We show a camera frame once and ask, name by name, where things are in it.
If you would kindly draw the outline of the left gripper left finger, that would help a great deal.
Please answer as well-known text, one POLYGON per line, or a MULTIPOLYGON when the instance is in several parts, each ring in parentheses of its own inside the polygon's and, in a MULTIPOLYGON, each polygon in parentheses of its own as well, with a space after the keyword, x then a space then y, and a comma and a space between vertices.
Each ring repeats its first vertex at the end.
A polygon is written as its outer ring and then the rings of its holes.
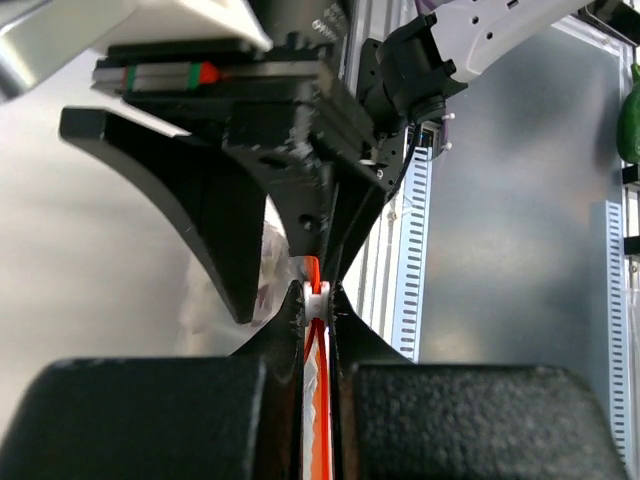
POLYGON ((227 357, 68 359, 26 390, 5 479, 298 479, 304 299, 227 357))

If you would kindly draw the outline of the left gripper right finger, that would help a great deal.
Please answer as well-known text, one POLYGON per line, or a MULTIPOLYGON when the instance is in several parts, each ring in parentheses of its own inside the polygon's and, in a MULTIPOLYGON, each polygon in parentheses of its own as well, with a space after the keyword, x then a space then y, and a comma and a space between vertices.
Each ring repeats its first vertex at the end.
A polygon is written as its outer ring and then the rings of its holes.
POLYGON ((340 479, 624 479, 588 385, 549 366, 415 364, 333 288, 340 479))

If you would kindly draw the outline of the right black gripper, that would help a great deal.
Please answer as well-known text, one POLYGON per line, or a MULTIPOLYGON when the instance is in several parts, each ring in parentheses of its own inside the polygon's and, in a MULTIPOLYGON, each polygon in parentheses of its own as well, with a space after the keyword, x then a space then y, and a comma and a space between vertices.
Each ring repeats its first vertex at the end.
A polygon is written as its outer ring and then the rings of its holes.
POLYGON ((338 78, 336 55, 295 37, 266 53, 237 39, 119 41, 97 61, 95 86, 179 133, 66 107, 59 136, 140 190, 247 324, 267 199, 290 254, 318 258, 335 277, 362 244, 356 199, 397 186, 398 151, 338 78))

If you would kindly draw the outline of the clear zip top bag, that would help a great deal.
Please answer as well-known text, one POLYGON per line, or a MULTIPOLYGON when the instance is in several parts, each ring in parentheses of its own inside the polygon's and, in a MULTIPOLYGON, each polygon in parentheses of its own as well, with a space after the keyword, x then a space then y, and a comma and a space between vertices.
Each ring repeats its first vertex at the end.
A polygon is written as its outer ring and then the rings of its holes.
MULTIPOLYGON (((228 355, 253 337, 275 316, 291 281, 305 282, 305 261, 289 255, 283 230, 265 222, 261 263, 253 320, 236 323, 200 261, 192 256, 186 272, 186 297, 179 314, 179 350, 190 356, 228 355)), ((303 376, 303 477, 323 479, 328 471, 322 460, 318 398, 318 346, 312 326, 305 328, 303 376)))

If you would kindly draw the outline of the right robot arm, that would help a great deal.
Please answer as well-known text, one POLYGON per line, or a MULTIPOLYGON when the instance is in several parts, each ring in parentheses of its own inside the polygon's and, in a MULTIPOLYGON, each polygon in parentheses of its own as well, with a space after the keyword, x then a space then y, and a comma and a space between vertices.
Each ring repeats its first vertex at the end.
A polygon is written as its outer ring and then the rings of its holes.
POLYGON ((361 49, 361 83, 340 79, 353 41, 343 1, 254 1, 265 46, 216 39, 114 40, 94 82, 178 128, 167 136, 112 111, 67 107, 60 137, 139 189, 211 277, 234 320, 253 320, 264 209, 295 257, 344 277, 408 168, 404 128, 577 1, 450 1, 361 49))

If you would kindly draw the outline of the aluminium rail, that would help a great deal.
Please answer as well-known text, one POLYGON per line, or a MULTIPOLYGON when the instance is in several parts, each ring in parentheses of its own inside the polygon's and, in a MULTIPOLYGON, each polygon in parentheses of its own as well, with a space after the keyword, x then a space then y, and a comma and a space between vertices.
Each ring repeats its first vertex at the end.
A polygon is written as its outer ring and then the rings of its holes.
MULTIPOLYGON (((345 81, 360 99, 377 81, 377 46, 416 16, 412 1, 355 1, 345 59, 345 81)), ((395 168, 374 172, 377 179, 358 190, 354 232, 362 242, 342 285, 356 314, 385 342, 392 342, 401 257, 403 200, 385 199, 383 187, 395 168)))

